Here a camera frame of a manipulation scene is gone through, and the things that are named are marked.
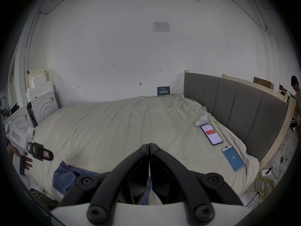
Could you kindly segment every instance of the floor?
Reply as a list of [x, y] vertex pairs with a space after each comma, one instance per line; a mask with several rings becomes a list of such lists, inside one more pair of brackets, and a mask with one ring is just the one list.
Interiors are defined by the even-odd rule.
[[[297, 137], [297, 131], [296, 130], [291, 134], [291, 136], [290, 136], [290, 134], [291, 134], [291, 129], [288, 130], [281, 146], [279, 147], [279, 150], [277, 150], [277, 152], [272, 157], [272, 159], [263, 168], [263, 169], [269, 169], [275, 163], [273, 168], [275, 168], [275, 175], [277, 177], [280, 175], [279, 179], [281, 179], [283, 177], [284, 173], [286, 172], [286, 170], [287, 170], [287, 168], [288, 168], [288, 166], [289, 166], [289, 164], [290, 164], [290, 162], [293, 158], [293, 155], [295, 153], [295, 150], [297, 148], [297, 144], [298, 144], [298, 141], [299, 141], [299, 139]], [[280, 172], [279, 165], [280, 165], [280, 159], [282, 157], [281, 153], [283, 154], [283, 156], [285, 158], [287, 158], [287, 160], [284, 160], [283, 163], [281, 164], [281, 167], [280, 167], [281, 172]], [[273, 174], [266, 176], [266, 178], [268, 178], [268, 179], [273, 179], [273, 177], [274, 177]], [[273, 180], [275, 181], [276, 184], [279, 182], [279, 180], [277, 180], [275, 177], [274, 177]], [[255, 184], [255, 180], [250, 185], [250, 187], [246, 190], [246, 192], [254, 190], [254, 184]], [[243, 205], [247, 206], [252, 201], [252, 199], [254, 198], [255, 195], [256, 195], [256, 192], [249, 192], [249, 193], [240, 195], [240, 199], [243, 202]], [[253, 210], [261, 202], [262, 202], [262, 199], [259, 200], [259, 197], [257, 195], [248, 207], [249, 207], [249, 209]]]

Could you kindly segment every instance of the gray upholstered headboard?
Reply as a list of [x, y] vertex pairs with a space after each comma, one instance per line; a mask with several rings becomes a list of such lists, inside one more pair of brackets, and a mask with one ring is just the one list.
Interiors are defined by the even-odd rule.
[[206, 106], [261, 161], [284, 123], [288, 103], [268, 92], [215, 76], [185, 73], [184, 96]]

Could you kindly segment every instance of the hand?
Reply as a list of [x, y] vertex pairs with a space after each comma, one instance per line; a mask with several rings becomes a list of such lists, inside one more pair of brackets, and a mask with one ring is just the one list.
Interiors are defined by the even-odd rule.
[[[9, 159], [11, 160], [11, 163], [13, 163], [13, 155], [14, 154], [16, 154], [18, 157], [21, 158], [21, 154], [19, 153], [18, 149], [15, 148], [13, 145], [8, 145], [7, 152], [9, 155]], [[32, 162], [32, 159], [27, 157], [28, 153], [25, 153], [25, 155], [26, 155], [25, 161]], [[27, 170], [29, 170], [29, 168], [32, 168], [32, 164], [30, 164], [28, 162], [25, 163], [25, 169], [27, 169]]]

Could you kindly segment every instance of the blue sign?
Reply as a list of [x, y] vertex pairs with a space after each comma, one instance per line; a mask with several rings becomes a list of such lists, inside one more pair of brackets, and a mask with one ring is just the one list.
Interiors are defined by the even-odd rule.
[[169, 86], [157, 87], [157, 92], [159, 96], [170, 95]]

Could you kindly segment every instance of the blue phone screen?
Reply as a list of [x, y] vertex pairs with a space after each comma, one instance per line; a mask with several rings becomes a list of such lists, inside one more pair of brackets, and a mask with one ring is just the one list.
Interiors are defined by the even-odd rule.
[[223, 153], [229, 160], [234, 171], [238, 171], [245, 165], [243, 160], [240, 158], [240, 156], [238, 155], [238, 153], [235, 151], [235, 149], [233, 147], [229, 147], [228, 149], [223, 151]]

